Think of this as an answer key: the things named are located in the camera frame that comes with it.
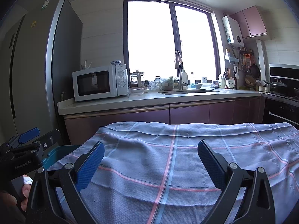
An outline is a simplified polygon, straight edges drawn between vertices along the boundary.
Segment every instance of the microwave window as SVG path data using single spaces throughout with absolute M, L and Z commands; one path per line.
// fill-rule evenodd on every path
M 77 76 L 79 96 L 110 92 L 109 71 Z

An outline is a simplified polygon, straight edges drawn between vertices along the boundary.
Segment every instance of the kitchen faucet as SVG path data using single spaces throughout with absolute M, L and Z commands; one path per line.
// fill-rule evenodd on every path
M 179 90 L 183 90 L 183 81 L 182 81 L 182 65 L 183 65 L 183 60 L 182 60 L 182 56 L 180 54 L 180 52 L 177 50 L 175 52 L 175 69 L 178 69 L 178 76 L 179 76 L 179 80 L 178 80 L 178 88 Z

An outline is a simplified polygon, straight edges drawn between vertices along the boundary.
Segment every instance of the blue and white bowl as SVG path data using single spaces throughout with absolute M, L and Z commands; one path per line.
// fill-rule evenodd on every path
M 120 65 L 121 60 L 114 60 L 114 61 L 111 61 L 110 63 L 111 63 L 111 65 Z

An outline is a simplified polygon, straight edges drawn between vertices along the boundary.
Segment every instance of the white microwave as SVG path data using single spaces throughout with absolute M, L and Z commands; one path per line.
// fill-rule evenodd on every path
M 110 65 L 73 72 L 75 101 L 128 95 L 126 65 Z

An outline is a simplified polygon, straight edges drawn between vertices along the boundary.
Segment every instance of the checkered cloth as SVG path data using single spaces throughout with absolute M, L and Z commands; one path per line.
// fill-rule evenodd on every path
M 221 193 L 198 157 L 202 139 L 228 163 L 266 170 L 276 223 L 282 223 L 299 198 L 299 131 L 288 123 L 114 123 L 101 127 L 50 169 L 74 163 L 100 141 L 105 156 L 81 191 L 99 223 L 200 223 Z M 241 188 L 226 223 L 233 221 L 243 194 Z M 61 191 L 59 196 L 67 217 L 74 221 Z

